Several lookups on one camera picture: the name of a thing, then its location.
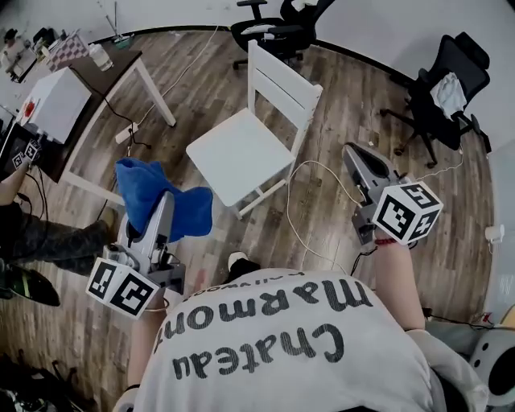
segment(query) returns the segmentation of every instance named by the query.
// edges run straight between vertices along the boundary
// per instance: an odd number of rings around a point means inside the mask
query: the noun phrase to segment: office chair
[[[406,108],[411,111],[413,118],[390,109],[379,111],[382,117],[390,114],[414,129],[408,140],[397,147],[394,153],[397,156],[402,155],[407,145],[417,136],[421,136],[431,156],[431,162],[426,166],[432,169],[438,163],[432,140],[438,139],[452,150],[458,150],[463,134],[474,130],[481,135],[479,122],[474,115],[471,115],[469,120],[463,111],[459,111],[452,116],[452,120],[447,119],[433,102],[430,91],[449,72],[454,72],[461,83],[468,105],[472,98],[490,83],[490,76],[486,72],[489,66],[488,54],[467,33],[463,32],[455,39],[449,35],[442,37],[433,67],[429,72],[421,68],[418,79],[408,88],[410,99]]]
[[[297,11],[292,5],[291,0],[284,0],[281,5],[282,19],[272,17],[263,19],[259,6],[266,4],[266,0],[245,0],[238,2],[238,6],[251,6],[254,20],[239,22],[231,26],[231,32],[236,43],[248,51],[250,40],[257,40],[259,47],[267,50],[280,60],[287,60],[296,57],[302,60],[303,55],[299,53],[310,47],[316,40],[315,24],[322,13],[335,0],[319,0],[316,6],[305,6],[301,11]],[[243,35],[242,32],[250,27],[262,24],[270,24],[271,27],[266,33],[253,33]],[[240,64],[247,64],[248,59],[237,60],[233,63],[233,68],[238,70]]]

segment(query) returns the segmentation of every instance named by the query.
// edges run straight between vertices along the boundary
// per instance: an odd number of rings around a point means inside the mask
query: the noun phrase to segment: blue cloth
[[[116,162],[115,170],[129,222],[138,232],[145,229],[165,191],[171,192],[175,198],[170,241],[178,241],[184,236],[205,236],[211,232],[212,192],[207,187],[180,191],[167,180],[159,162],[144,163],[124,158]]]

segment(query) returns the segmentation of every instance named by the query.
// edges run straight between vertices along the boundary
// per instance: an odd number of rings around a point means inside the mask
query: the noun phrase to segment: sneaker
[[[234,253],[231,253],[229,255],[229,259],[228,259],[228,267],[229,267],[229,272],[231,271],[231,267],[233,267],[234,263],[236,263],[236,261],[239,261],[240,259],[245,259],[245,260],[249,260],[249,257],[244,254],[243,252],[234,252]]]

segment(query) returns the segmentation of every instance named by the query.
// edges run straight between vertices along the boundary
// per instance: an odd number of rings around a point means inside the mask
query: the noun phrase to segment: white t-shirt
[[[178,305],[159,329],[141,387],[115,410],[133,403],[134,412],[439,410],[433,372],[415,342],[436,339],[415,333],[342,273],[259,270]],[[460,376],[472,377],[461,389],[480,410],[486,388],[443,347]]]

